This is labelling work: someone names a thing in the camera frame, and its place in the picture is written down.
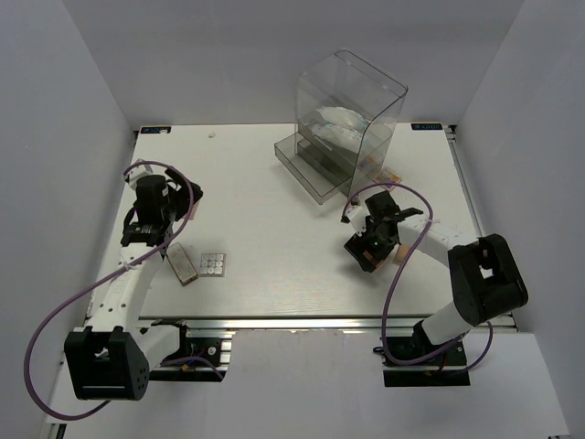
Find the brown compact box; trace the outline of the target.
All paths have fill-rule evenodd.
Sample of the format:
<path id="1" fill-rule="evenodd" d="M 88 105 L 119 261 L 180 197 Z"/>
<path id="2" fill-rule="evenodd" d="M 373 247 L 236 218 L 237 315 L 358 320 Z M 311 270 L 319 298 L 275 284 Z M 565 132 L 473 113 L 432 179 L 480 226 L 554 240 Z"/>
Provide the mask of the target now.
<path id="1" fill-rule="evenodd" d="M 179 242 L 168 247 L 166 258 L 182 286 L 191 284 L 199 277 L 195 265 Z"/>

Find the colorful eyeshadow palette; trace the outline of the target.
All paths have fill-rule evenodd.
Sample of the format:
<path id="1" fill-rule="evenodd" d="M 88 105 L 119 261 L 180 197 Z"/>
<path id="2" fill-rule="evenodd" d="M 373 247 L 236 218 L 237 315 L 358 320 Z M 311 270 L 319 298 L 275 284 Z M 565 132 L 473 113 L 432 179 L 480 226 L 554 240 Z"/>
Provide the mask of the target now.
<path id="1" fill-rule="evenodd" d="M 376 166 L 367 172 L 372 183 L 400 183 L 402 178 L 387 166 Z"/>

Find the white cotton pad pack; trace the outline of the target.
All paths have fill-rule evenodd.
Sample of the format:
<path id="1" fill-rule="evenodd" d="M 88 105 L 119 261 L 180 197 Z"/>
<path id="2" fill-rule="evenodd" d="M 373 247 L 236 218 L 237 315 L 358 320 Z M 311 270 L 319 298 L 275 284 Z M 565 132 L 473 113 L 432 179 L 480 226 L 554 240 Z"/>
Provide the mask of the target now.
<path id="1" fill-rule="evenodd" d="M 361 114 L 345 107 L 322 106 L 316 111 L 326 122 L 343 126 L 346 129 L 362 132 L 368 125 L 367 120 Z"/>

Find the clear acrylic makeup organizer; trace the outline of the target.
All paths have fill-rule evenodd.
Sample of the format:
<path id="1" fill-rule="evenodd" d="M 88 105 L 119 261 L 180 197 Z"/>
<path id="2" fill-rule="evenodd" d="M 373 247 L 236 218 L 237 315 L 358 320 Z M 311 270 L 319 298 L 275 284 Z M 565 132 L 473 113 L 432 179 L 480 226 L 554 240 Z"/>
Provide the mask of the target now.
<path id="1" fill-rule="evenodd" d="M 294 132 L 274 153 L 318 204 L 350 196 L 380 173 L 407 93 L 385 70 L 338 50 L 298 77 Z"/>

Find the pink eyeshadow palette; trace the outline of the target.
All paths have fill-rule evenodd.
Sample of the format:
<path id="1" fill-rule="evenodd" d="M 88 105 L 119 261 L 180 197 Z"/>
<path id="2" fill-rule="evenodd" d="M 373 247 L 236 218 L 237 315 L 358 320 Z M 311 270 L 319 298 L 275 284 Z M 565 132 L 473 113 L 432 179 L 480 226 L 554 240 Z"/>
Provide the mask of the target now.
<path id="1" fill-rule="evenodd" d="M 362 270 L 367 273 L 373 273 L 380 264 L 382 264 L 388 256 L 392 253 L 392 250 L 389 248 L 386 249 L 374 249 L 374 250 L 364 250 L 363 255 L 363 262 L 361 264 Z"/>

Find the white blue tube pouch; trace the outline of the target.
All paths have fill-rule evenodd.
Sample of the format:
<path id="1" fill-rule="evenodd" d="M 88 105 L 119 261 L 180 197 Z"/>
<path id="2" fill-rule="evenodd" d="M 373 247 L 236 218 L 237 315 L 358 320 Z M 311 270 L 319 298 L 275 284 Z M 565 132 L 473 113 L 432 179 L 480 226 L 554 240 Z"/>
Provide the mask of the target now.
<path id="1" fill-rule="evenodd" d="M 312 132 L 315 136 L 345 149 L 358 149 L 361 145 L 361 133 L 353 129 L 346 129 L 343 126 L 334 124 L 316 125 L 312 128 Z"/>

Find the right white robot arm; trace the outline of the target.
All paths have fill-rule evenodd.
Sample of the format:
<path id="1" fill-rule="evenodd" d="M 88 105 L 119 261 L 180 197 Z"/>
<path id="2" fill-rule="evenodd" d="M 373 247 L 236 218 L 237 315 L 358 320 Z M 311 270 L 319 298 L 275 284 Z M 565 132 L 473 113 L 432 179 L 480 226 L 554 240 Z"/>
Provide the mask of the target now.
<path id="1" fill-rule="evenodd" d="M 414 252 L 431 257 L 449 272 L 451 301 L 414 326 L 405 348 L 394 349 L 387 335 L 381 337 L 381 350 L 393 364 L 434 364 L 472 329 L 528 302 L 515 258 L 499 234 L 464 234 L 435 221 L 429 210 L 401 209 L 387 191 L 370 196 L 362 206 L 346 205 L 341 220 L 355 231 L 344 247 L 367 273 L 396 248 L 406 248 L 388 298 Z"/>

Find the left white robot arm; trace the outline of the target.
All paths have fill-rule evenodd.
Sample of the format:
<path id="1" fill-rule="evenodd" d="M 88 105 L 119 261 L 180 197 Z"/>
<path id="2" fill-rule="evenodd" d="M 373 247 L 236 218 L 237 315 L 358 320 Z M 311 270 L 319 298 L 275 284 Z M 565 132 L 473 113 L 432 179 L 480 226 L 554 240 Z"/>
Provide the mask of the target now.
<path id="1" fill-rule="evenodd" d="M 140 327 L 145 297 L 163 265 L 176 222 L 185 224 L 203 192 L 179 171 L 156 174 L 152 164 L 133 167 L 125 180 L 135 201 L 122 224 L 118 268 L 83 328 L 64 343 L 69 375 L 80 400 L 139 401 L 152 368 L 167 358 L 182 365 L 193 342 L 176 324 Z"/>

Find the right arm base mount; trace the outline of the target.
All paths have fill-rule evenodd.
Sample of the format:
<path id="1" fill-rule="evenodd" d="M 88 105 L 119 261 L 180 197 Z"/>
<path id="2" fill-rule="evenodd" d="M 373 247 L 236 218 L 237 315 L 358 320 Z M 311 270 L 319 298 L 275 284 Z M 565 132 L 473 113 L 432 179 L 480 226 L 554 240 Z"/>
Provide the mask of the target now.
<path id="1" fill-rule="evenodd" d="M 391 361 L 382 346 L 372 348 L 382 359 L 382 374 L 386 388 L 468 387 L 471 385 L 467 357 L 462 341 L 432 359 L 412 365 Z"/>

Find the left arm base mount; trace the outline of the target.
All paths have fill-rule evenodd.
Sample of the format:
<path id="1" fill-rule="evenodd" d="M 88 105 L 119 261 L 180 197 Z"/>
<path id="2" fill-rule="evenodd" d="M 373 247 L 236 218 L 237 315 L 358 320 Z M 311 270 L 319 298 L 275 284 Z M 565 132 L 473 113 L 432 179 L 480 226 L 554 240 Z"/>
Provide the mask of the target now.
<path id="1" fill-rule="evenodd" d="M 224 337 L 191 329 L 186 321 L 173 324 L 179 331 L 178 349 L 164 358 L 150 372 L 150 381 L 160 382 L 222 382 L 227 373 Z"/>

